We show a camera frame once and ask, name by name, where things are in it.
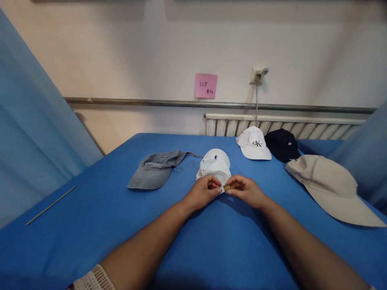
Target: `blue mattress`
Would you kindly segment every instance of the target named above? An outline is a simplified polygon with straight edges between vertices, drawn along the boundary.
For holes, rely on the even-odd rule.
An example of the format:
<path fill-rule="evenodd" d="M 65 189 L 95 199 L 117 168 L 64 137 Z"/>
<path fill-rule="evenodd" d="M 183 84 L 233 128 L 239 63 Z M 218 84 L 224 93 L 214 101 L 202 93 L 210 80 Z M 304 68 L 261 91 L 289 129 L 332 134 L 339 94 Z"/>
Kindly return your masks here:
<path fill-rule="evenodd" d="M 300 139 L 298 149 L 304 154 L 321 155 L 328 158 L 343 142 L 344 140 Z"/>
<path fill-rule="evenodd" d="M 284 164 L 246 159 L 234 137 L 137 134 L 0 231 L 0 288 L 64 289 L 136 231 L 179 201 L 195 182 L 200 158 L 186 156 L 155 191 L 127 183 L 141 159 L 180 149 L 224 150 L 231 173 L 253 178 L 368 283 L 387 288 L 387 229 L 339 222 L 325 213 Z M 64 199 L 24 224 L 59 198 Z M 387 217 L 373 209 L 385 222 Z M 150 288 L 297 289 L 265 219 L 222 194 L 194 214 L 167 252 Z"/>

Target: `forearm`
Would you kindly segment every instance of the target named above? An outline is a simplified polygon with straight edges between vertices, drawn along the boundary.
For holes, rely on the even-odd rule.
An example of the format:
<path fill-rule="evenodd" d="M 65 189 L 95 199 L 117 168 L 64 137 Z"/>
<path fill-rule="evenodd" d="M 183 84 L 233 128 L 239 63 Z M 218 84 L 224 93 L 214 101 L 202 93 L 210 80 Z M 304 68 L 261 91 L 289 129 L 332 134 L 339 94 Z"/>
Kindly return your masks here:
<path fill-rule="evenodd" d="M 102 262 L 116 290 L 146 287 L 192 210 L 183 202 L 117 247 Z"/>
<path fill-rule="evenodd" d="M 260 210 L 306 289 L 369 289 L 344 260 L 273 200 L 265 197 Z"/>

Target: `metal rail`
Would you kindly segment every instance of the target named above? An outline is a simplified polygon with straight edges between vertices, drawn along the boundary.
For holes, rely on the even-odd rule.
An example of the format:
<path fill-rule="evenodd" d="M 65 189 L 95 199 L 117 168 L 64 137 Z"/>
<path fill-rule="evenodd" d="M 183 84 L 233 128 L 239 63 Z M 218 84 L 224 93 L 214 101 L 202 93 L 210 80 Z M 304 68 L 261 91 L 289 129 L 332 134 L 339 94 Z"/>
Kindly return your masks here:
<path fill-rule="evenodd" d="M 254 110 L 253 103 L 227 103 L 207 101 L 164 101 L 147 99 L 110 99 L 110 98 L 81 98 L 66 97 L 69 104 L 94 104 L 94 105 L 128 105 L 128 106 L 162 106 L 162 107 L 191 107 L 191 108 L 217 108 L 217 109 L 243 109 Z M 297 111 L 297 112 L 321 112 L 321 113 L 348 113 L 348 114 L 372 114 L 375 108 L 356 107 L 328 107 L 328 106 L 300 106 L 300 105 L 276 105 L 258 104 L 259 110 Z"/>

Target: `hand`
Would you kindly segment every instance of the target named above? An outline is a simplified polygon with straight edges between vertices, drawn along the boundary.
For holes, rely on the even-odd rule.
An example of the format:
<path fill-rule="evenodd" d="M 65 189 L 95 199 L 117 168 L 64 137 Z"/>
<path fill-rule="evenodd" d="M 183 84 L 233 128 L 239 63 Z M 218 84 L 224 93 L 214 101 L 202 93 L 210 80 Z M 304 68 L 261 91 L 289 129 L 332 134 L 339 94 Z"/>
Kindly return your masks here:
<path fill-rule="evenodd" d="M 183 198 L 183 204 L 192 212 L 205 207 L 222 190 L 221 183 L 212 175 L 199 178 L 187 195 Z"/>
<path fill-rule="evenodd" d="M 263 206 L 263 200 L 266 195 L 253 179 L 246 178 L 242 175 L 234 175 L 227 180 L 226 184 L 231 187 L 226 192 L 227 194 L 243 200 L 255 209 L 260 209 Z"/>

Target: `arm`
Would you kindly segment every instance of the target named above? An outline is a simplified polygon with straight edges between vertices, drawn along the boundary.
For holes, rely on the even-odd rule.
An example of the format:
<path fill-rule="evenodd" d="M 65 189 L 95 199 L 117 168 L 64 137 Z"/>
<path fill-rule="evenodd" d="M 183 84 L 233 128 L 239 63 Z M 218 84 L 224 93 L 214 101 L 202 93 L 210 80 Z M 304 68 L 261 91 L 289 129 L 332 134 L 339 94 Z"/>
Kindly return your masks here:
<path fill-rule="evenodd" d="M 116 290 L 145 288 L 186 219 L 220 192 L 213 176 L 198 179 L 184 199 L 113 250 L 100 264 Z"/>
<path fill-rule="evenodd" d="M 370 286 L 339 256 L 312 235 L 283 207 L 266 196 L 254 180 L 231 177 L 227 194 L 240 198 L 267 218 L 287 259 L 306 289 L 359 289 Z"/>

